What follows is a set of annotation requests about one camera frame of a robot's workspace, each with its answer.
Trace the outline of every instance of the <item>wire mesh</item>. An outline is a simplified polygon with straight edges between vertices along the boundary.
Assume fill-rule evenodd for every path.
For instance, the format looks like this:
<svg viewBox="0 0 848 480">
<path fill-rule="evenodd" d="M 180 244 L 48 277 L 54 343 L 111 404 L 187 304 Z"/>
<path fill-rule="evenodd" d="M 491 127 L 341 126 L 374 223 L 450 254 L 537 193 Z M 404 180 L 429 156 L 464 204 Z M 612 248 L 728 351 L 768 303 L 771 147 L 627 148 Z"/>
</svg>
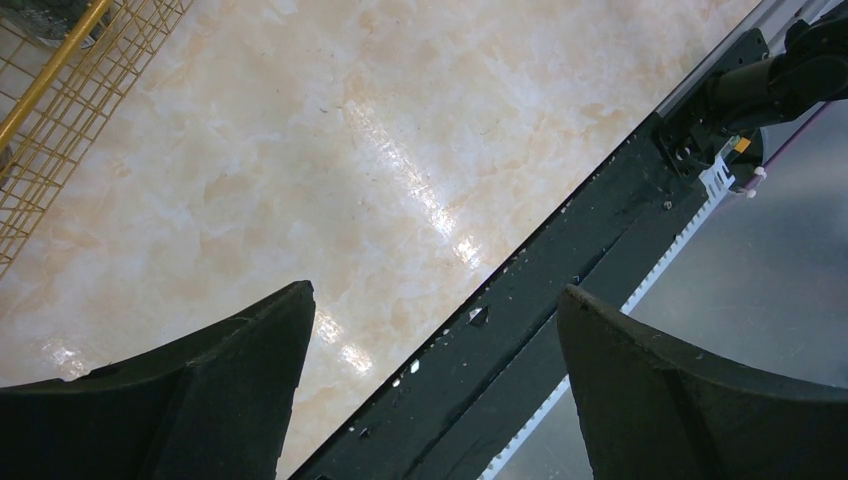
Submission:
<svg viewBox="0 0 848 480">
<path fill-rule="evenodd" d="M 59 52 L 0 19 L 0 115 L 34 105 L 0 138 L 0 279 L 193 1 L 115 0 L 97 42 L 62 59 L 39 99 L 25 98 L 27 89 Z"/>
</svg>

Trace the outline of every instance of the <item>beige floor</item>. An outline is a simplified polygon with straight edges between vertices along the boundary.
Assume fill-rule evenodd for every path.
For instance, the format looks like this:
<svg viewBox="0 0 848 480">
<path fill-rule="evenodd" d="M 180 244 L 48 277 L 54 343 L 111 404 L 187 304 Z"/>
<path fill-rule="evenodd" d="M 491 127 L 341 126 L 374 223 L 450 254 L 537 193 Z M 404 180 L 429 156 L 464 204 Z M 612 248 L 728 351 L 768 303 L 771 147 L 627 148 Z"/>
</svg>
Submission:
<svg viewBox="0 0 848 480">
<path fill-rule="evenodd" d="M 310 279 L 285 477 L 755 3 L 195 2 L 0 283 L 0 384 Z"/>
</svg>

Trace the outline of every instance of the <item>gold metal rod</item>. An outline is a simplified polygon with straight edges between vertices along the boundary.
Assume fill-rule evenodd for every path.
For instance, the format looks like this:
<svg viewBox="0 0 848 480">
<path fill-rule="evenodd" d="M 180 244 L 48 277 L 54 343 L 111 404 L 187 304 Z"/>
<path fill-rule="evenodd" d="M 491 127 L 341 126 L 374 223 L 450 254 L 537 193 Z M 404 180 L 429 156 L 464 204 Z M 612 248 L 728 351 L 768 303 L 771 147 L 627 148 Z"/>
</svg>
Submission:
<svg viewBox="0 0 848 480">
<path fill-rule="evenodd" d="M 62 45 L 53 53 L 50 61 L 41 70 L 41 73 L 35 77 L 26 93 L 23 94 L 15 108 L 6 116 L 3 123 L 0 124 L 0 151 L 6 148 L 6 145 L 12 140 L 15 132 L 21 127 L 29 114 L 41 100 L 42 95 L 59 76 L 62 67 L 68 63 L 68 59 L 74 54 L 82 44 L 83 39 L 91 32 L 100 18 L 103 17 L 109 7 L 112 6 L 112 0 L 93 0 L 89 4 L 88 10 L 85 11 L 82 18 L 77 22 L 76 26 L 68 33 Z"/>
</svg>

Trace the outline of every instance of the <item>gray floor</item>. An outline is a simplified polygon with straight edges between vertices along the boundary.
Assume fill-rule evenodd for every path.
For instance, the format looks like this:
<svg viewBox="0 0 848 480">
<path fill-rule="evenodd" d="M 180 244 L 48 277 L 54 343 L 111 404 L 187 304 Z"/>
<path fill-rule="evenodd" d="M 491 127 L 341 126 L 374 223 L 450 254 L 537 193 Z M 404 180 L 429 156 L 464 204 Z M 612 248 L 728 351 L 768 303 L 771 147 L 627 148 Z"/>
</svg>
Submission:
<svg viewBox="0 0 848 480">
<path fill-rule="evenodd" d="M 829 106 L 769 162 L 754 199 L 725 199 L 632 316 L 752 367 L 848 387 L 846 123 L 848 102 Z M 570 392 L 497 478 L 592 478 Z"/>
</svg>

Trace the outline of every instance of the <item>glossy floor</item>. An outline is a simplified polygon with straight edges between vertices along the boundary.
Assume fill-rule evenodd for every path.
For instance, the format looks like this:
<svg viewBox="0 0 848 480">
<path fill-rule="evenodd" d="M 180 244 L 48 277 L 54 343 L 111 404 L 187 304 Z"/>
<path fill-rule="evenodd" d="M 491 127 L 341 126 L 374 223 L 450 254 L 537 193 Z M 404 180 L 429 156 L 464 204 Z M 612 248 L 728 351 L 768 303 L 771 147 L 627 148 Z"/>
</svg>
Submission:
<svg viewBox="0 0 848 480">
<path fill-rule="evenodd" d="M 196 3 L 0 283 L 0 382 L 310 279 L 286 476 L 755 3 Z"/>
</svg>

